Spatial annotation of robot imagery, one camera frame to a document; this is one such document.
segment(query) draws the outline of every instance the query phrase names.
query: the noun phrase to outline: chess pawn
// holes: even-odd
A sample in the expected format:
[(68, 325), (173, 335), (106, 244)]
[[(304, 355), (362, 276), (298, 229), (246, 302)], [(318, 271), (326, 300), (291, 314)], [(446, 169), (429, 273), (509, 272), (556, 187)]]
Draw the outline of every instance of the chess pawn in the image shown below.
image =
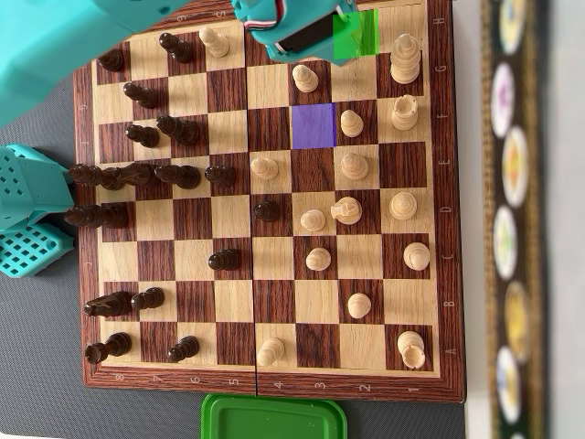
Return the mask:
[(201, 38), (209, 53), (216, 58), (225, 57), (229, 52), (228, 39), (209, 27), (203, 27), (199, 31), (199, 38)]
[(331, 207), (331, 216), (347, 226), (362, 218), (362, 207), (355, 198), (343, 197)]
[(394, 128), (400, 131), (408, 131), (419, 120), (419, 103), (414, 96), (405, 94), (396, 99), (391, 116)]
[(292, 78), (297, 89), (303, 93), (310, 93), (319, 86), (317, 74), (303, 64), (299, 64), (292, 70)]
[(413, 331), (400, 334), (398, 348), (402, 361), (409, 369), (420, 369), (424, 366), (424, 342), (422, 337)]
[(312, 249), (305, 262), (309, 270), (322, 272), (331, 265), (331, 253), (321, 247)]
[(409, 192), (400, 192), (390, 201), (390, 215), (397, 220), (410, 220), (416, 213), (417, 199)]
[(404, 249), (404, 263), (412, 270), (421, 272), (429, 266), (430, 262), (431, 252), (426, 245), (420, 242), (413, 242)]

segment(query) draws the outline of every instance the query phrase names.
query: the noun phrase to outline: dark square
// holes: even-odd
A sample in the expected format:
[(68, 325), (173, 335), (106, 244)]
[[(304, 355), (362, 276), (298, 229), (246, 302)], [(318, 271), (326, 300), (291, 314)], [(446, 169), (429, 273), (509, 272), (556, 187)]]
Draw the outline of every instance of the dark square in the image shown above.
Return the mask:
[(134, 161), (134, 143), (126, 137), (126, 126), (132, 123), (99, 125), (100, 162), (120, 163)]
[(299, 368), (339, 369), (339, 325), (296, 325)]
[(376, 78), (378, 79), (378, 99), (398, 98), (409, 94), (411, 96), (424, 95), (424, 82), (422, 75), (424, 68), (420, 57), (420, 74), (419, 77), (410, 84), (398, 84), (390, 74), (390, 54), (380, 53), (376, 56)]
[[(254, 216), (254, 206), (263, 201), (273, 201), (281, 208), (281, 217), (266, 222)], [(257, 194), (250, 196), (250, 219), (252, 236), (292, 236), (293, 235), (293, 195)]]
[(177, 282), (176, 315), (179, 322), (215, 322), (213, 281)]
[(212, 197), (249, 195), (250, 156), (248, 153), (221, 154), (209, 156), (210, 166), (231, 166), (236, 171), (236, 182), (232, 187), (220, 187), (211, 183)]
[(332, 148), (291, 151), (292, 192), (335, 190)]
[(216, 323), (218, 364), (254, 366), (256, 340), (253, 323)]
[(173, 241), (138, 241), (138, 280), (175, 280)]
[(246, 69), (207, 72), (207, 112), (246, 110)]
[(216, 281), (238, 281), (252, 278), (252, 238), (220, 238), (213, 240), (213, 252), (234, 249), (239, 251), (240, 265), (237, 270), (217, 270)]
[[(345, 110), (356, 112), (362, 118), (362, 121), (364, 121), (364, 131), (357, 137), (347, 137), (341, 131), (341, 115)], [(378, 144), (378, 103), (376, 101), (338, 102), (335, 104), (335, 121), (338, 145)]]
[(335, 192), (336, 201), (343, 197), (355, 198), (359, 202), (362, 207), (362, 218), (351, 225), (336, 221), (338, 235), (379, 235), (382, 232), (379, 189), (337, 190)]
[(421, 272), (412, 270), (404, 262), (404, 249), (413, 242), (429, 247), (428, 233), (391, 233), (382, 235), (384, 279), (430, 279), (431, 265)]
[(254, 281), (254, 322), (294, 323), (293, 281)]
[(379, 149), (381, 187), (426, 187), (424, 142), (383, 144)]
[(289, 107), (248, 110), (250, 151), (291, 149)]
[(406, 367), (399, 352), (400, 334), (406, 331), (414, 331), (422, 337), (424, 342), (424, 364), (420, 369), (424, 372), (432, 372), (432, 327), (428, 325), (384, 325), (386, 332), (386, 369), (388, 370), (413, 370)]
[(140, 322), (140, 352), (145, 363), (166, 363), (176, 343), (176, 322)]
[[(339, 323), (384, 324), (384, 287), (381, 279), (339, 279)], [(347, 301), (357, 293), (365, 294), (372, 309), (362, 318), (349, 315)]]
[(138, 102), (133, 101), (133, 114), (135, 121), (156, 119), (158, 116), (168, 114), (168, 78), (156, 78), (153, 80), (133, 80), (133, 83), (142, 87), (148, 87), (156, 91), (158, 100), (154, 108), (144, 108)]
[(173, 218), (177, 241), (211, 239), (211, 198), (174, 199)]
[[(337, 279), (337, 237), (295, 236), (293, 237), (294, 279), (323, 280)], [(305, 260), (312, 249), (323, 247), (331, 253), (331, 265), (322, 272), (307, 268)]]
[[(303, 64), (315, 72), (319, 85), (310, 93), (303, 93), (294, 84), (293, 70)], [(289, 103), (290, 105), (306, 105), (312, 103), (331, 103), (331, 63), (327, 61), (303, 61), (289, 64)]]

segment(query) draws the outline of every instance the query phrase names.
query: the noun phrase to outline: chess piece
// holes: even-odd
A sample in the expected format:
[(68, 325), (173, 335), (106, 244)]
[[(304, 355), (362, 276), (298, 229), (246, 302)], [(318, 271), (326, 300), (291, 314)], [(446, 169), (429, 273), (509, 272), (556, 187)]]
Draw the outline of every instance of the chess piece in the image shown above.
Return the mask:
[(237, 270), (240, 265), (239, 251), (227, 249), (209, 256), (211, 270)]
[(362, 207), (355, 198), (343, 197), (331, 207), (331, 216), (342, 224), (356, 224), (362, 218)]
[(364, 131), (364, 121), (352, 110), (345, 110), (341, 114), (341, 131), (347, 137), (358, 137)]
[(107, 71), (120, 71), (124, 67), (124, 55), (120, 49), (113, 48), (98, 58), (98, 64)]
[(372, 301), (365, 294), (352, 294), (347, 301), (347, 311), (353, 318), (362, 318), (372, 309)]
[(78, 185), (102, 185), (108, 190), (118, 190), (124, 186), (122, 181), (118, 181), (119, 172), (117, 167), (100, 169), (97, 166), (79, 164), (69, 170), (69, 176)]
[(183, 189), (197, 187), (201, 181), (201, 175), (196, 167), (166, 165), (159, 166), (154, 170), (158, 178), (171, 185), (177, 185)]
[(413, 331), (403, 332), (399, 337), (398, 348), (407, 368), (420, 369), (424, 366), (424, 342), (419, 334)]
[(419, 41), (409, 34), (402, 34), (394, 42), (390, 54), (390, 75), (398, 84), (410, 84), (420, 74)]
[(254, 216), (261, 221), (274, 222), (281, 217), (281, 208), (274, 201), (262, 201), (254, 206)]
[(317, 74), (303, 64), (299, 64), (292, 70), (292, 78), (297, 89), (303, 93), (310, 93), (319, 86)]
[(124, 206), (75, 206), (65, 212), (65, 221), (76, 227), (121, 229), (128, 224), (128, 211)]
[(132, 339), (125, 332), (118, 332), (108, 337), (104, 343), (94, 343), (85, 348), (85, 359), (91, 364), (98, 364), (112, 355), (120, 357), (132, 348)]
[(236, 182), (236, 170), (231, 166), (210, 166), (205, 178), (219, 187), (232, 187)]
[(221, 58), (228, 54), (228, 39), (225, 36), (217, 33), (215, 30), (209, 27), (203, 27), (199, 31), (199, 38), (201, 38), (201, 41), (203, 41), (203, 44), (205, 44), (212, 56)]
[(349, 153), (341, 159), (341, 172), (350, 180), (363, 180), (369, 172), (369, 165), (361, 155)]
[(305, 262), (309, 270), (322, 272), (331, 265), (331, 253), (322, 247), (312, 249)]
[(117, 317), (128, 314), (132, 309), (130, 295), (125, 291), (103, 295), (90, 300), (83, 306), (86, 316)]
[(167, 358), (171, 363), (178, 363), (184, 359), (190, 359), (199, 352), (199, 341), (192, 336), (181, 338), (181, 340), (169, 349)]
[(158, 43), (181, 64), (187, 64), (193, 60), (193, 46), (191, 43), (182, 41), (167, 32), (158, 38)]
[(135, 310), (158, 308), (165, 301), (165, 293), (161, 288), (149, 288), (143, 293), (135, 295), (130, 305)]
[(148, 87), (128, 82), (124, 85), (124, 94), (143, 108), (154, 108), (158, 103), (156, 91)]
[(284, 344), (278, 338), (269, 338), (264, 343), (256, 356), (258, 365), (264, 368), (270, 366), (284, 356)]
[(429, 266), (430, 262), (431, 252), (426, 245), (420, 242), (413, 242), (404, 249), (404, 263), (412, 270), (421, 272)]
[(327, 219), (321, 210), (311, 209), (304, 212), (301, 216), (301, 225), (309, 231), (319, 231), (325, 224)]
[(171, 139), (185, 146), (192, 146), (197, 142), (197, 122), (183, 121), (178, 117), (159, 116), (156, 118), (156, 126)]
[(390, 201), (390, 215), (397, 220), (410, 220), (417, 213), (417, 199), (409, 192), (400, 192)]
[(272, 180), (278, 176), (278, 164), (271, 158), (255, 158), (250, 169), (262, 180)]
[(414, 96), (405, 94), (396, 99), (390, 118), (394, 128), (400, 131), (408, 131), (419, 120), (419, 103)]
[(147, 148), (154, 148), (161, 139), (160, 134), (154, 128), (134, 124), (126, 127), (126, 137), (133, 142), (140, 142), (140, 145)]

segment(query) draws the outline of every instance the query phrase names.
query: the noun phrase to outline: green plastic container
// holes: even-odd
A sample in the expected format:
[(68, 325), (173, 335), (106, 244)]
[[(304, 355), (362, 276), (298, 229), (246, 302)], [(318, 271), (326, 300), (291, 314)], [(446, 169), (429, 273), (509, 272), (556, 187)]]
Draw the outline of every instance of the green plastic container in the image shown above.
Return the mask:
[(208, 395), (201, 439), (346, 439), (346, 416), (334, 402)]

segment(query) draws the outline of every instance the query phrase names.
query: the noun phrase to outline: teal plastic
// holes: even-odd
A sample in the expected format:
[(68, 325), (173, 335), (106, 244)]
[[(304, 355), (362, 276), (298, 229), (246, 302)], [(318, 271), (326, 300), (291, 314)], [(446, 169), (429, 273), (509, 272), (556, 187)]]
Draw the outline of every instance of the teal plastic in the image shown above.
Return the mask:
[(188, 0), (0, 0), (0, 127), (55, 84)]
[(34, 276), (71, 250), (73, 238), (49, 224), (0, 234), (0, 272), (10, 277)]
[(324, 400), (208, 395), (201, 439), (346, 439), (346, 416)]

